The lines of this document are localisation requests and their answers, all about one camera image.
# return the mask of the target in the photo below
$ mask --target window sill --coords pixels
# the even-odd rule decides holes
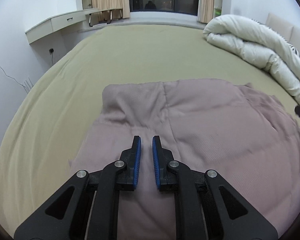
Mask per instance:
[[[111,25],[159,24],[183,26],[203,30],[206,24],[197,22],[197,16],[173,12],[131,12],[130,18],[113,21]],[[85,27],[78,32],[87,32],[104,28],[107,24]]]

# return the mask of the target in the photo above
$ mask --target mattress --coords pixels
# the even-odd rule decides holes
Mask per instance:
[[[218,78],[296,102],[270,76],[208,44],[197,29],[107,26],[81,41],[35,84],[0,147],[0,223],[11,235],[70,176],[109,84]]]

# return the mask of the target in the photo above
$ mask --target beige upholstered headboard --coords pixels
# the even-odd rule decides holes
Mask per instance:
[[[281,34],[300,51],[300,28],[272,13],[269,13],[266,25]]]

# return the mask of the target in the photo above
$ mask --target triangular cutout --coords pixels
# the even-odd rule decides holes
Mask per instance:
[[[225,187],[220,186],[219,191],[226,205],[230,219],[235,220],[248,214],[247,209]]]
[[[56,219],[63,219],[66,210],[70,203],[74,187],[69,187],[61,196],[54,201],[46,210],[45,213],[49,216],[55,217]]]

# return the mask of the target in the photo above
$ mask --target white comforter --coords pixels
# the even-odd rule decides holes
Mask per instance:
[[[210,44],[270,73],[300,105],[300,56],[281,35],[238,15],[212,19],[203,34]]]

